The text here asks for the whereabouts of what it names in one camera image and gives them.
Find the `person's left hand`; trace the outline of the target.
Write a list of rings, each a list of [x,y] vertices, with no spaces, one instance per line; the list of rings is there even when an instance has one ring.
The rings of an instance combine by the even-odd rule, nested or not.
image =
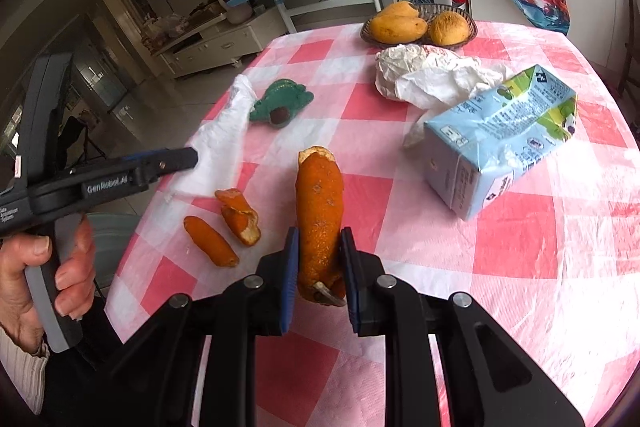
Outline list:
[[[1,246],[1,326],[17,347],[30,355],[39,351],[44,328],[32,303],[25,269],[44,265],[52,253],[48,236],[16,234]],[[70,257],[55,273],[58,297],[54,307],[62,317],[78,320],[91,308],[95,254],[92,228],[84,218],[76,229]]]

